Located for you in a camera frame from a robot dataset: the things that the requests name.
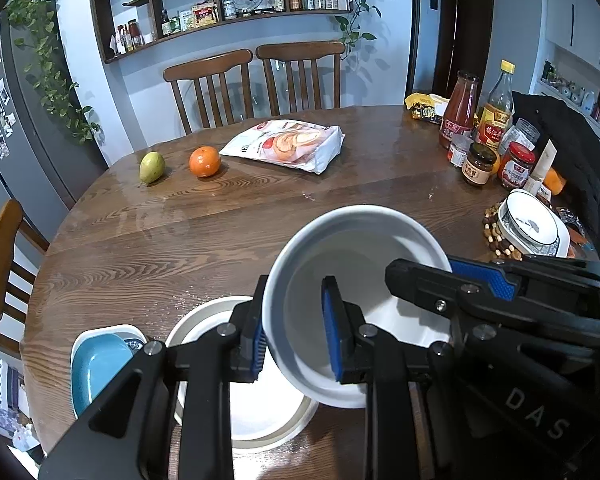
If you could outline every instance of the ketchup bottle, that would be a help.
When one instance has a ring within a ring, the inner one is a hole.
[[[451,136],[467,135],[474,129],[476,92],[479,81],[478,76],[458,71],[458,82],[456,82],[454,92],[446,106],[442,124],[440,124],[440,145],[446,150],[449,149]]]

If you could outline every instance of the wooden bead coaster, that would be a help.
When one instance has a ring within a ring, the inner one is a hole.
[[[484,210],[484,218],[482,219],[484,231],[482,233],[494,258],[513,258],[520,261],[522,260],[522,253],[502,235],[498,227],[498,209],[501,204],[502,202],[498,202],[496,205]]]

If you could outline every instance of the blue bowl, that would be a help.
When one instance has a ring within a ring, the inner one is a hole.
[[[77,416],[131,359],[125,341],[115,334],[86,339],[75,351],[71,366],[71,391]]]

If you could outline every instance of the chair backrest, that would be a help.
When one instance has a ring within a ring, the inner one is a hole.
[[[242,97],[244,99],[244,111],[248,118],[253,117],[253,103],[251,102],[251,83],[249,80],[249,63],[253,59],[253,52],[246,48],[225,52],[217,56],[205,57],[204,59],[194,59],[180,65],[170,66],[164,70],[162,76],[166,82],[171,83],[173,95],[176,98],[180,119],[184,126],[184,131],[187,135],[191,133],[191,125],[187,119],[187,112],[182,102],[180,87],[178,81],[182,79],[192,80],[193,86],[196,89],[196,99],[198,101],[198,109],[200,110],[200,118],[202,125],[205,128],[210,128],[209,118],[206,114],[205,101],[202,96],[202,88],[200,87],[200,79],[206,77],[206,86],[209,90],[209,100],[211,101],[211,110],[214,114],[216,128],[222,126],[222,117],[220,116],[220,108],[218,107],[218,99],[216,97],[216,88],[214,87],[214,75],[220,77],[220,91],[222,93],[222,104],[224,105],[224,114],[228,124],[234,124],[234,115],[231,112],[231,101],[229,101],[229,90],[226,86],[226,78],[224,73],[232,69],[234,66],[240,65],[242,77]]]
[[[305,41],[303,43],[278,43],[261,45],[256,49],[256,56],[262,60],[264,75],[269,93],[271,115],[280,115],[276,82],[273,79],[271,60],[285,61],[286,83],[289,88],[289,109],[297,112],[296,88],[294,87],[291,62],[298,62],[300,75],[300,97],[302,110],[309,109],[309,94],[304,73],[304,60],[311,60],[311,77],[314,83],[314,106],[317,110],[322,108],[322,94],[320,93],[320,79],[318,78],[317,60],[333,55],[333,107],[340,108],[340,54],[344,52],[344,44],[340,41]]]
[[[36,278],[34,274],[13,261],[13,245],[18,231],[41,253],[46,252],[49,243],[24,220],[20,203],[17,200],[9,200],[0,211],[0,318],[2,313],[5,313],[24,323],[26,314],[6,301],[6,295],[9,293],[18,300],[29,303],[29,295],[10,283],[11,272],[31,285]],[[3,334],[0,334],[0,351],[20,358],[18,342]]]

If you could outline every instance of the wooden table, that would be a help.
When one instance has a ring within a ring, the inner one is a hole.
[[[131,323],[164,340],[197,305],[252,294],[289,238],[331,209],[388,206],[425,225],[448,254],[488,257],[480,221],[505,192],[494,181],[465,183],[438,145],[435,125],[412,120],[399,105],[291,116],[339,124],[346,134],[323,174],[228,156],[214,177],[189,172],[193,149],[220,148],[261,121],[248,120],[154,146],[169,174],[150,186],[138,184],[144,152],[122,158],[71,210],[37,276],[21,345],[32,418],[47,452],[74,420],[69,357],[79,333]],[[363,426],[362,410],[321,406],[288,444],[236,457],[235,477],[358,478]]]

